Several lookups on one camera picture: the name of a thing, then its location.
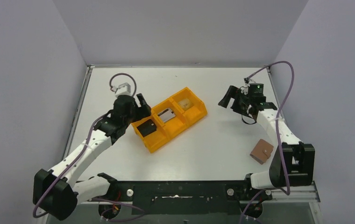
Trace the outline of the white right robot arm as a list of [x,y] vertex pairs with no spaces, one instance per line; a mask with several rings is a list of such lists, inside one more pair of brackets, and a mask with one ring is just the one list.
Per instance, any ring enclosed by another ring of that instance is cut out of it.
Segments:
[[231,99],[234,100],[231,109],[252,118],[277,147],[269,169],[249,175],[251,181],[242,186],[243,195],[254,199],[261,189],[311,185],[315,149],[294,135],[275,104],[266,101],[263,84],[250,84],[243,90],[231,85],[218,105],[226,108]]

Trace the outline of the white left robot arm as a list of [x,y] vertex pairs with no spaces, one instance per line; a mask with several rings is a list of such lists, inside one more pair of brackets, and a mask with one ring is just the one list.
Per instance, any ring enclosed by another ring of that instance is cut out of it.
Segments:
[[106,174],[79,182],[82,173],[105,150],[110,148],[131,123],[151,115],[151,107],[142,94],[119,95],[113,108],[97,118],[86,139],[67,157],[52,168],[40,169],[34,176],[32,216],[50,214],[58,220],[69,217],[77,205],[103,196],[112,199],[118,187]]

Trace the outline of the yellow three-compartment plastic bin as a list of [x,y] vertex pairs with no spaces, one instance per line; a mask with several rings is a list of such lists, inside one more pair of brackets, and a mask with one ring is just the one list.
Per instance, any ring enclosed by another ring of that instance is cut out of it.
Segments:
[[151,115],[132,123],[150,153],[163,147],[207,115],[205,103],[188,87],[151,109]]

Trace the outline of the tan leather card holder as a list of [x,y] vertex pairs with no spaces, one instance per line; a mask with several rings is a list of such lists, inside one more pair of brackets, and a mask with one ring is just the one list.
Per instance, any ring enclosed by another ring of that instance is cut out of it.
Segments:
[[264,164],[271,157],[273,149],[274,147],[272,144],[260,139],[250,152],[250,156],[259,164]]

